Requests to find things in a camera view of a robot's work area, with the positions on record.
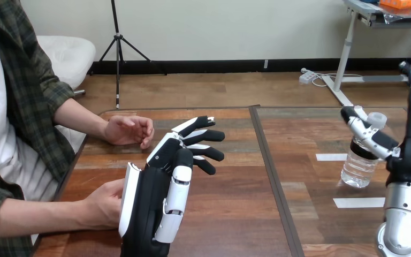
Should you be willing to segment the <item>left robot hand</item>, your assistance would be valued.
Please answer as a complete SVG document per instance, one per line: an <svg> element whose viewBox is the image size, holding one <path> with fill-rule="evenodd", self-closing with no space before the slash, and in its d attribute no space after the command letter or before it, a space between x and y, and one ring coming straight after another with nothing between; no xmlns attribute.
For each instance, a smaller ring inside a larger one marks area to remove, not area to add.
<svg viewBox="0 0 411 257"><path fill-rule="evenodd" d="M198 116L174 128L160 140L143 169L129 162L121 199L118 232L120 256L168 256L185 216L194 166L208 175L224 153L203 141L221 142L212 130L215 119Z"/></svg>

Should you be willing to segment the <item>person's hand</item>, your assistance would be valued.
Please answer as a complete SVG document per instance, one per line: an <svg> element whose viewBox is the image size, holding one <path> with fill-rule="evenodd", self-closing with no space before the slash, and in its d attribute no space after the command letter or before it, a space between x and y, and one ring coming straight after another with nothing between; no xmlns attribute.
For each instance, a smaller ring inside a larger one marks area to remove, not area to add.
<svg viewBox="0 0 411 257"><path fill-rule="evenodd" d="M115 229L119 225L124 179L106 182L79 201L79 224L82 229Z"/></svg>
<svg viewBox="0 0 411 257"><path fill-rule="evenodd" d="M152 119L141 116L112 116L103 130L103 138L112 145L138 144L141 149L150 147L155 133Z"/></svg>

